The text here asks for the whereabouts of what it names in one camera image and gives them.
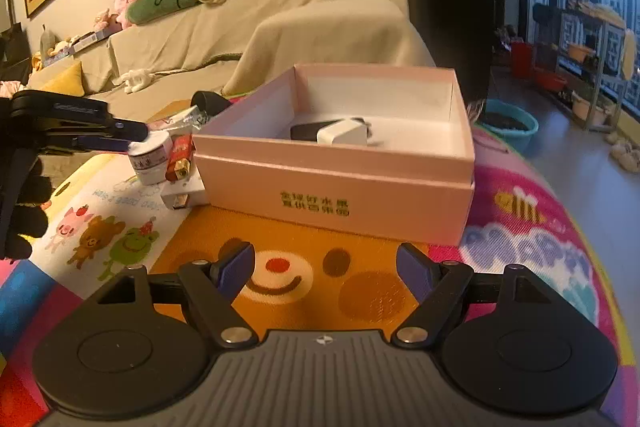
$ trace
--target yellow pillow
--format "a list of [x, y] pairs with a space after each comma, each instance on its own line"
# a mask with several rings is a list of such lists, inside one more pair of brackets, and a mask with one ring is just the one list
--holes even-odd
[[76, 60], [73, 66], [40, 86], [40, 91], [70, 94], [71, 96], [84, 96], [84, 88], [82, 87], [82, 62]]

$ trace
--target cartoon frog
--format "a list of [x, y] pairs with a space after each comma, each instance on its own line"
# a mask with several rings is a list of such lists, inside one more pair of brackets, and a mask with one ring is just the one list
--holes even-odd
[[129, 229], [125, 235], [114, 243], [109, 252], [109, 259], [103, 264], [104, 272], [98, 277], [98, 281], [104, 281], [115, 274], [111, 271], [114, 263], [124, 266], [140, 263], [151, 250], [151, 245], [159, 237], [158, 232], [153, 232], [155, 216], [151, 217], [139, 229]]

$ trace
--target cardboard box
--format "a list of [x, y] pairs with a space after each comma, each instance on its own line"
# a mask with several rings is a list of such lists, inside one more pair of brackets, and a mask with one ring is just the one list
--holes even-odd
[[[368, 146], [289, 140], [297, 123], [363, 117]], [[193, 137], [211, 204], [332, 230], [457, 245], [474, 147], [453, 70], [296, 66]]]

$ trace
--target cartoon bee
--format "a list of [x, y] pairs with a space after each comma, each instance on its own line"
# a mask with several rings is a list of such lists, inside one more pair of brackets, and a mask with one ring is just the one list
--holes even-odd
[[494, 201], [502, 210], [518, 219], [529, 221], [534, 225], [546, 223], [546, 217], [536, 208], [538, 200], [531, 194], [525, 194], [520, 187], [513, 187], [513, 194], [497, 192]]

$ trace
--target cartoon mat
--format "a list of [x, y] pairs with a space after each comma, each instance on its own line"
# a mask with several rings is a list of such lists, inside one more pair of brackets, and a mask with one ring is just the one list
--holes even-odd
[[[620, 369], [603, 411], [638, 418], [636, 362], [596, 255], [546, 182], [516, 153], [474, 130], [476, 195], [458, 248], [416, 245], [435, 261], [476, 271], [528, 266], [616, 346]], [[142, 187], [125, 156], [92, 158], [52, 197], [50, 227], [30, 260], [0, 263], [0, 426], [32, 425], [46, 411], [31, 374], [34, 346], [83, 298], [124, 266], [174, 271], [212, 261], [240, 241], [256, 250], [234, 307], [263, 335], [270, 328], [378, 328], [389, 334], [416, 306], [396, 275], [398, 241], [313, 229], [211, 206], [169, 211]], [[180, 318], [179, 309], [160, 311]]]

